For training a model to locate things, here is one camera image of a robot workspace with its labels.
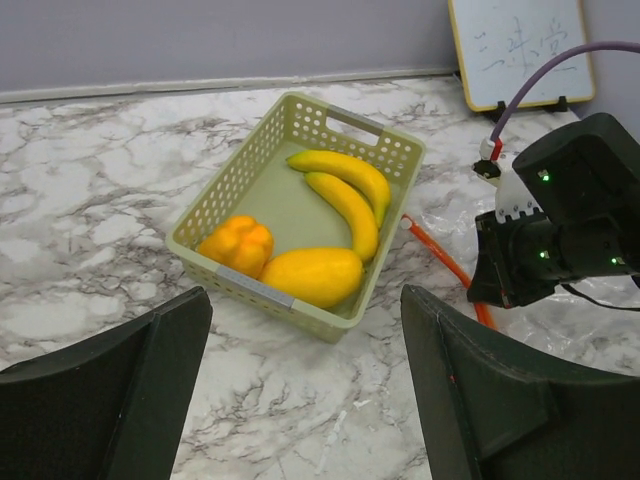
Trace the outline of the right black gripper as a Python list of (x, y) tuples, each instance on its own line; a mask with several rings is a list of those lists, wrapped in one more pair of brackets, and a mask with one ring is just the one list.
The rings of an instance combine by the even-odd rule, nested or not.
[(478, 258), (467, 299), (500, 308), (530, 305), (565, 282), (565, 227), (543, 214), (499, 224), (495, 212), (475, 218)]

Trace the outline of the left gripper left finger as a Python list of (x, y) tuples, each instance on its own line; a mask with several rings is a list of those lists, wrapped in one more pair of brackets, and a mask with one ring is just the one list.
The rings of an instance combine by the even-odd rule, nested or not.
[(2, 370), (2, 478), (170, 478), (212, 313), (196, 287)]

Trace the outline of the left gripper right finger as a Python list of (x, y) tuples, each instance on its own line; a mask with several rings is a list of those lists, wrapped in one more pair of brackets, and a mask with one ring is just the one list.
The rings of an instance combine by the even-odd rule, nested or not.
[(419, 286), (401, 320), (435, 479), (635, 479), (639, 381), (543, 353)]

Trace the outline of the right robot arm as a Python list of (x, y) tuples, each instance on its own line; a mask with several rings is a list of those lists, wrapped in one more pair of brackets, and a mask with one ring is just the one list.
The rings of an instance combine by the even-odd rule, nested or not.
[(639, 278), (639, 144), (596, 113), (540, 138), (502, 171), (476, 217), (467, 298), (522, 307), (597, 277)]

